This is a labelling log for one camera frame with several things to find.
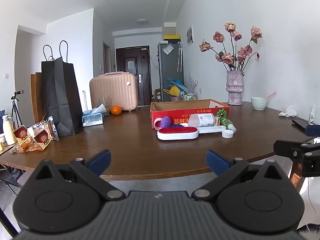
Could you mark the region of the white ribbed cap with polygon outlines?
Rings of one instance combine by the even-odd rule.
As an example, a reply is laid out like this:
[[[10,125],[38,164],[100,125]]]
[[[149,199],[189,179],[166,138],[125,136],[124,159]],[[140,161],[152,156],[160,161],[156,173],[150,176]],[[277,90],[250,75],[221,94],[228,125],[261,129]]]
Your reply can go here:
[[[234,135],[234,132],[230,129],[225,129],[221,132],[222,137],[225,139],[231,139]]]

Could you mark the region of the green spray bottle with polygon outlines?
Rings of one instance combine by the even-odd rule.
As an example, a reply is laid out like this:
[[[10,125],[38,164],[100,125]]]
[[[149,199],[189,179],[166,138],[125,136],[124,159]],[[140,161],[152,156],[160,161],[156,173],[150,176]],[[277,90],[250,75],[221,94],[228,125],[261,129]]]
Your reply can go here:
[[[217,112],[216,112],[216,117],[218,117],[219,121],[220,121],[220,125],[223,125],[225,126],[227,129],[233,131],[234,133],[236,132],[236,127],[234,126],[234,124],[231,122],[231,120],[229,120],[227,118],[227,110],[222,108],[222,109],[219,109]]]

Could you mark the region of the white plastic bottle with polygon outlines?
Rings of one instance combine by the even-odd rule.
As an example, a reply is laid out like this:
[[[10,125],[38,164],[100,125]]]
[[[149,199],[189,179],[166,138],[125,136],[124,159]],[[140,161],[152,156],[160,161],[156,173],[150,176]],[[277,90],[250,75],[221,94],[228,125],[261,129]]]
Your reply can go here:
[[[215,126],[215,116],[212,113],[192,114],[188,120],[189,127]]]

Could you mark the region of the red white lint brush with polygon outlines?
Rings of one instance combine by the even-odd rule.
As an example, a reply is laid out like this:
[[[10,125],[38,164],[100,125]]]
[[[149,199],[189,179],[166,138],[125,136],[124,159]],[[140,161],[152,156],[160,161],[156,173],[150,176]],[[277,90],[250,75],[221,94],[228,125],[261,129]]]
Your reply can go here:
[[[209,126],[209,127],[166,127],[157,131],[159,140],[192,140],[196,139],[199,134],[219,133],[224,131],[225,126]]]

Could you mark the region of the blue purple round lid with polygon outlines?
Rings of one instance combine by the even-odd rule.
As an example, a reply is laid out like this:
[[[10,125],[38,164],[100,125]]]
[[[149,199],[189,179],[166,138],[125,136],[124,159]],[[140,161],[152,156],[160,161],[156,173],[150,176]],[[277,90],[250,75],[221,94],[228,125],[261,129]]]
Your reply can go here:
[[[171,118],[168,116],[164,116],[161,119],[161,124],[160,124],[160,128],[167,128],[171,126]]]

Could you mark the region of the small white spray bottle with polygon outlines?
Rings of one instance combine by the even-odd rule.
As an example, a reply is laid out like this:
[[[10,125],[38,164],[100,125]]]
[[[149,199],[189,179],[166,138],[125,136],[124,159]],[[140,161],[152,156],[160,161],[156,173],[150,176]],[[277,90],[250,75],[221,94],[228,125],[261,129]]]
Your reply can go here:
[[[316,109],[316,105],[312,105],[310,114],[309,114],[309,120],[308,120],[309,125],[313,125],[314,117],[315,117],[315,109]]]

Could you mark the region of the crumpled white tissue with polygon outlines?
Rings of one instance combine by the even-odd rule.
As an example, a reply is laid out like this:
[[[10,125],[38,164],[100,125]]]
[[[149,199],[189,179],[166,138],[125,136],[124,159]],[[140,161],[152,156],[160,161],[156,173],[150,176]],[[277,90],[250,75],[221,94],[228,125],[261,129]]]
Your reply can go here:
[[[287,117],[287,118],[289,118],[289,117],[294,118],[297,116],[297,112],[293,106],[289,106],[289,107],[287,107],[287,109],[284,112],[280,112],[278,115],[282,116],[282,117]]]

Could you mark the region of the pale green bowl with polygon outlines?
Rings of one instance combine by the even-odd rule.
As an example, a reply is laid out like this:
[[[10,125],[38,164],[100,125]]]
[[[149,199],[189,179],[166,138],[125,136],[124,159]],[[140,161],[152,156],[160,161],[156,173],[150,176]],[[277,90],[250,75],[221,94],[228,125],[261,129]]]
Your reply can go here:
[[[268,104],[268,99],[263,97],[252,97],[251,103],[252,103],[253,109],[258,111],[263,111]]]

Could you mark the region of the red snack packages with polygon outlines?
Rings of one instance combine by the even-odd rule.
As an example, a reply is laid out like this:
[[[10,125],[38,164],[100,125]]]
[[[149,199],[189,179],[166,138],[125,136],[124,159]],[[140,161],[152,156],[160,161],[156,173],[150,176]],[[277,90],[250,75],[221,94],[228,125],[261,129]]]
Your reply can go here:
[[[15,153],[43,151],[52,141],[59,141],[52,116],[29,128],[24,125],[20,126],[14,130],[14,135],[17,139],[17,145],[12,151]]]

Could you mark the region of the white thermos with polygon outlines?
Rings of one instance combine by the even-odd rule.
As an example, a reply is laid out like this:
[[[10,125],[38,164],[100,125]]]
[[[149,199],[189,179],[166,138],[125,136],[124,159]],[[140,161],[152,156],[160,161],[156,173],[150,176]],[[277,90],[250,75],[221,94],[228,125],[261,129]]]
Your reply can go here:
[[[14,135],[12,118],[10,115],[2,116],[3,119],[3,132],[8,145],[14,145],[17,139]]]

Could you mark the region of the pink ceramic vase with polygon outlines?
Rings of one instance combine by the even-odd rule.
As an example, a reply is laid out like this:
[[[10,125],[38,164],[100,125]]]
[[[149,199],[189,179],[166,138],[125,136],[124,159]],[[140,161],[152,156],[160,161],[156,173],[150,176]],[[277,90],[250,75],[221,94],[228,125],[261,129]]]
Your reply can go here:
[[[227,71],[226,90],[228,92],[228,104],[241,106],[242,93],[244,92],[244,76],[241,71]]]

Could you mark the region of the brown paper bag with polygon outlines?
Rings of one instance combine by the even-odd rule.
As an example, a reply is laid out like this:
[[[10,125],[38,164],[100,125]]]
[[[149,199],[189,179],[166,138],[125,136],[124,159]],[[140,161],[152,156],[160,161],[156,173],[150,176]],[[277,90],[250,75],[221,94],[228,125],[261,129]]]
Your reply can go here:
[[[42,73],[36,72],[30,75],[31,106],[34,122],[41,122],[45,117],[45,109],[42,95]]]

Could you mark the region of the blue tissue box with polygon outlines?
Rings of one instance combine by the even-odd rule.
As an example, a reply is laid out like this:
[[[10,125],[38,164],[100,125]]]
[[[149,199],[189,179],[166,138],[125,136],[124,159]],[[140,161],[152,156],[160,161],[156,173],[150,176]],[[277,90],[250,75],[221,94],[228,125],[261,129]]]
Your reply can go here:
[[[82,126],[83,127],[89,127],[89,126],[95,126],[95,125],[101,125],[103,124],[103,118],[104,115],[101,113],[96,113],[95,109],[92,110],[86,110],[82,114]]]

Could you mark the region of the dried pink roses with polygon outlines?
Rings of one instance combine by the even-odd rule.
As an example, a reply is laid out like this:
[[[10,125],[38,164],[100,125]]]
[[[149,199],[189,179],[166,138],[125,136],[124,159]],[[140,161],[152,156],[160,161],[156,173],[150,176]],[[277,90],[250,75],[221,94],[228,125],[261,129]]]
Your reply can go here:
[[[227,71],[236,71],[244,75],[249,61],[255,57],[255,61],[260,60],[260,54],[253,51],[252,43],[258,44],[259,39],[263,38],[263,33],[260,28],[252,26],[250,29],[250,39],[246,46],[238,45],[242,40],[242,34],[237,31],[236,24],[227,22],[224,24],[224,29],[228,33],[231,42],[231,51],[228,51],[225,45],[227,37],[223,33],[216,31],[213,35],[213,41],[222,46],[221,50],[214,48],[209,42],[203,40],[199,45],[199,50],[204,53],[213,51],[217,62],[221,62]]]

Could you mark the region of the black paper bag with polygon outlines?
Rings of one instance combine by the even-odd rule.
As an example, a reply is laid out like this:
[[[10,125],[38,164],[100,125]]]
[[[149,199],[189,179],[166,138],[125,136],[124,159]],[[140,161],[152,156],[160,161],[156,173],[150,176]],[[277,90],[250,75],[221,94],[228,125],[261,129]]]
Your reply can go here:
[[[46,117],[51,117],[60,137],[82,129],[82,108],[74,66],[62,56],[45,56],[41,62],[42,96]]]

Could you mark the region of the orange fruit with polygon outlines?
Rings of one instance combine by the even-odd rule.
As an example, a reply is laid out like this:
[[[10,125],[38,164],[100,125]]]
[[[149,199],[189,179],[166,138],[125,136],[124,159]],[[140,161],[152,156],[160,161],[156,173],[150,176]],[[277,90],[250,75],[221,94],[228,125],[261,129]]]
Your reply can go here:
[[[112,106],[110,110],[112,115],[120,115],[122,113],[122,108],[120,106]]]

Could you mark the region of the clear glass cup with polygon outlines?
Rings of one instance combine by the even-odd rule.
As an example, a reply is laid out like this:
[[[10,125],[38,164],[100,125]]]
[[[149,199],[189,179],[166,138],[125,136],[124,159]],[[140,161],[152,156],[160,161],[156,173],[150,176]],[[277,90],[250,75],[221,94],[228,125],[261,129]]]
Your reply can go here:
[[[96,109],[95,109],[96,113],[101,113],[103,115],[110,115],[111,98],[109,96],[96,99],[95,103],[96,103]]]

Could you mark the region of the red cardboard box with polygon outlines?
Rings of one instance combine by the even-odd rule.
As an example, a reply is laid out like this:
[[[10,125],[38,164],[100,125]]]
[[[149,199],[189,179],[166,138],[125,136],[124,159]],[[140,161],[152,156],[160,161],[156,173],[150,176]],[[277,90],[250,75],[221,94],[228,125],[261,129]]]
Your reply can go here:
[[[172,124],[187,123],[192,114],[216,114],[219,109],[225,109],[229,117],[229,106],[213,99],[152,102],[150,105],[151,127],[155,129],[158,118],[168,116]]]

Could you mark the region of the pink suitcase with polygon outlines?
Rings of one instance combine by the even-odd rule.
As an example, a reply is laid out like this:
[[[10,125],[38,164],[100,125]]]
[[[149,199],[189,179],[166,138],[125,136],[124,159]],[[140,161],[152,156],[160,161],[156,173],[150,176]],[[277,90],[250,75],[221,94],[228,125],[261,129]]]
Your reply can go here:
[[[112,106],[120,106],[124,111],[135,110],[138,106],[136,76],[129,72],[112,72],[94,77],[89,82],[92,107],[95,100],[110,97]]]

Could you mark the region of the yellow blue umbrellas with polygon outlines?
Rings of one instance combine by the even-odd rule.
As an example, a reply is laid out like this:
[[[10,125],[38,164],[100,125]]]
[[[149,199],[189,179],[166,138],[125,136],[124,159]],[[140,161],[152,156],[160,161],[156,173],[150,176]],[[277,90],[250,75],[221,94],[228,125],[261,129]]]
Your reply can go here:
[[[167,79],[169,84],[162,89],[163,92],[169,94],[170,96],[179,97],[182,94],[188,93],[189,90],[179,79]]]

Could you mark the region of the grey refrigerator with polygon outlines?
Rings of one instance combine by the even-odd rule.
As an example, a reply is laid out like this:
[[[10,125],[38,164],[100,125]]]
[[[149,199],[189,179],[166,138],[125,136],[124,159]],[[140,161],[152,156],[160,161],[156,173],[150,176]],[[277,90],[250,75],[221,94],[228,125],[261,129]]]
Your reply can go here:
[[[173,39],[161,41],[158,44],[158,69],[161,90],[161,102],[170,102],[171,97],[164,90],[170,89],[171,82],[180,81],[184,84],[182,64],[182,44],[180,40]]]

